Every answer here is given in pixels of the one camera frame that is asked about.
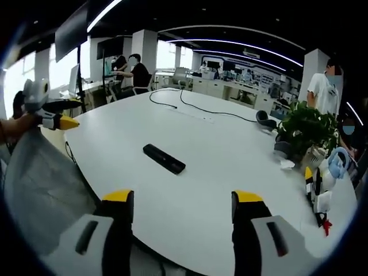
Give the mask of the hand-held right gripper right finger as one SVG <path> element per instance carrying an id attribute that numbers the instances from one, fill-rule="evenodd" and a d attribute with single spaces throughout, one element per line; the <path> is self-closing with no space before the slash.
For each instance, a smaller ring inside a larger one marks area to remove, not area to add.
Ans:
<path id="1" fill-rule="evenodd" d="M 235 275 L 311 275 L 319 265 L 303 235 L 255 193 L 232 192 L 232 224 Z"/>

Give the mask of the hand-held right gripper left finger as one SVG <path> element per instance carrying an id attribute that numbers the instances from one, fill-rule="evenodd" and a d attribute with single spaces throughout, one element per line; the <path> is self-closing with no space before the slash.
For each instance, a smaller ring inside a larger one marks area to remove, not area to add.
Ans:
<path id="1" fill-rule="evenodd" d="M 60 235 L 43 262 L 54 275 L 130 275 L 133 207 L 133 190 L 107 194 Z"/>

